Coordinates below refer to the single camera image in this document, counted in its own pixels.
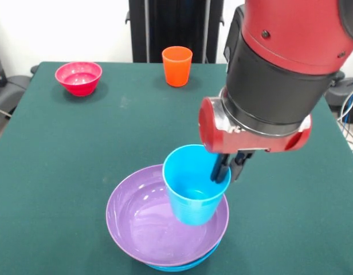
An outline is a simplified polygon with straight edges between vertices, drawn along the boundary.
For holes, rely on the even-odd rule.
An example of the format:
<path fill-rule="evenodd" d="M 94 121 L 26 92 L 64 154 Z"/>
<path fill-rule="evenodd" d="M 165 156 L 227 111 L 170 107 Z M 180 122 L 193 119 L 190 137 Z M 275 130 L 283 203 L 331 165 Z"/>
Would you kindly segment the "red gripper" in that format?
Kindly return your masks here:
<path fill-rule="evenodd" d="M 198 125 L 202 144 L 217 155 L 210 179 L 220 184 L 229 170 L 229 154 L 236 153 L 230 163 L 231 182 L 238 179 L 245 162 L 254 151 L 294 151 L 302 148 L 312 131 L 312 116 L 308 115 L 299 128 L 287 136 L 269 136 L 255 133 L 228 116 L 223 105 L 227 90 L 222 88 L 217 97 L 205 97 L 199 110 Z"/>

